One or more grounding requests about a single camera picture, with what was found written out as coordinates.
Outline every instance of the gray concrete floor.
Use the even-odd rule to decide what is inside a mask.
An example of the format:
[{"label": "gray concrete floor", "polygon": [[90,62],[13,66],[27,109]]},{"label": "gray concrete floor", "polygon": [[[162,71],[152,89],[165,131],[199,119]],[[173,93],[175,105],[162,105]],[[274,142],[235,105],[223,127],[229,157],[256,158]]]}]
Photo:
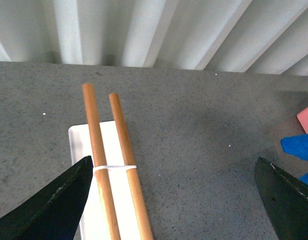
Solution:
[{"label": "gray concrete floor", "polygon": [[277,239],[254,166],[308,172],[277,144],[298,132],[281,129],[308,106],[308,77],[0,62],[0,217],[70,167],[85,82],[103,121],[120,94],[155,239]]}]

